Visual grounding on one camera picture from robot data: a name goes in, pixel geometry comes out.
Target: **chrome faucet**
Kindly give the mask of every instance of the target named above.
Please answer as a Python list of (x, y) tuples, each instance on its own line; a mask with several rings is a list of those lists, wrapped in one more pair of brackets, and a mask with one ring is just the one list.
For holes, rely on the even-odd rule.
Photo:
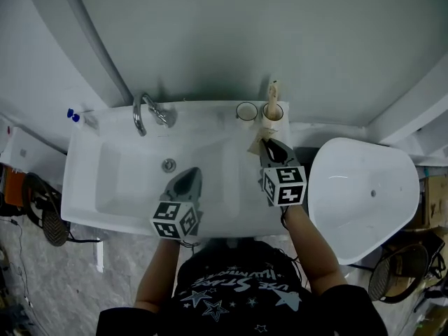
[(140, 96), (134, 97), (134, 104), (132, 114), (134, 116), (135, 127), (143, 137), (146, 135), (145, 126), (141, 121), (141, 100), (148, 105), (148, 110), (154, 116), (155, 121), (159, 125), (166, 125), (168, 128), (173, 127), (176, 122), (176, 118), (172, 112), (163, 111), (160, 107), (149, 97), (147, 93), (143, 93)]

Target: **gray floor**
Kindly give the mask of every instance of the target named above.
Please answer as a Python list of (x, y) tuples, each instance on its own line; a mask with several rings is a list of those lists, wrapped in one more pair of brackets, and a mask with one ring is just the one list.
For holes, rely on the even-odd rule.
[[(12, 270), (15, 273), (7, 277), (13, 284), (13, 294), (25, 306), (28, 315), (39, 320), (48, 335), (94, 335), (101, 310), (132, 304), (140, 278), (157, 246), (157, 239), (82, 225), (73, 226), (73, 234), (77, 238), (104, 239), (104, 272), (100, 273), (95, 266), (94, 247), (91, 244), (66, 243), (55, 248), (49, 245), (42, 232), (27, 218), (23, 220), (20, 217), (17, 220), (23, 226), (22, 259), (35, 316), (23, 298), (24, 287), (16, 274), (17, 267), (21, 266), (20, 229), (10, 223), (0, 222), (0, 242), (14, 264)], [(294, 255), (287, 237), (260, 239)], [(191, 251), (183, 248), (179, 265), (190, 255)], [(368, 279), (369, 273), (360, 270), (349, 275), (351, 284), (367, 286)], [(410, 310), (416, 300), (414, 296), (397, 305), (374, 304), (390, 336), (413, 335), (418, 315), (411, 315)], [(34, 334), (44, 335), (37, 329), (34, 329)]]

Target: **sink basin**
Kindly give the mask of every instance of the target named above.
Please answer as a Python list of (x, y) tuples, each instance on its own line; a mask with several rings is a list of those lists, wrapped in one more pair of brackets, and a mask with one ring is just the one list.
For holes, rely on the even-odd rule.
[[(279, 211), (261, 191), (259, 157), (247, 152), (258, 120), (247, 129), (237, 123), (239, 101), (164, 104), (175, 109), (176, 124), (157, 125), (142, 109), (148, 131), (139, 136), (132, 107), (87, 114), (98, 123), (74, 128), (64, 174), (62, 218), (97, 228), (153, 235), (149, 218), (169, 180), (191, 167), (202, 171), (200, 237), (254, 237), (283, 234)], [(255, 102), (261, 107), (264, 102)], [(287, 116), (288, 104), (281, 102)], [(289, 144), (285, 118), (274, 138)], [(173, 159), (176, 169), (162, 168)]]
[[(116, 143), (104, 143), (99, 154), (97, 210), (145, 218), (168, 182), (195, 165), (204, 176), (206, 188), (202, 199), (220, 204), (225, 199), (225, 189), (216, 181), (222, 181), (223, 168), (230, 167), (224, 165), (230, 142), (224, 136), (202, 136), (193, 141), (178, 136), (152, 137), (145, 142), (147, 148), (138, 153), (131, 146), (123, 148)], [(162, 170), (162, 162), (167, 158), (176, 162), (176, 171), (172, 174)]]
[(352, 264), (410, 222), (419, 193), (414, 163), (403, 151), (335, 138), (311, 167), (309, 217), (339, 263)]

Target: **black t-shirt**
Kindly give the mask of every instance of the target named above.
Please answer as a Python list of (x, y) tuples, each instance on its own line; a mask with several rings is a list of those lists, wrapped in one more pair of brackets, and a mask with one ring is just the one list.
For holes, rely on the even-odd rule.
[(99, 316), (97, 335), (155, 333), (387, 335), (364, 289), (336, 286), (316, 297), (301, 287), (291, 260), (259, 243), (189, 259), (159, 314), (116, 308)]

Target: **fiducial marker cube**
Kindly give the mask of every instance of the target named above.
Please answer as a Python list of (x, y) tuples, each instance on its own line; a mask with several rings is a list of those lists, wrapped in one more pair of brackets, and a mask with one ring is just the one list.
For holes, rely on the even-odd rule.
[(276, 207), (303, 203), (306, 189), (303, 166), (263, 169), (263, 190)]
[(150, 222), (161, 238), (184, 239), (198, 223), (193, 203), (159, 201)]

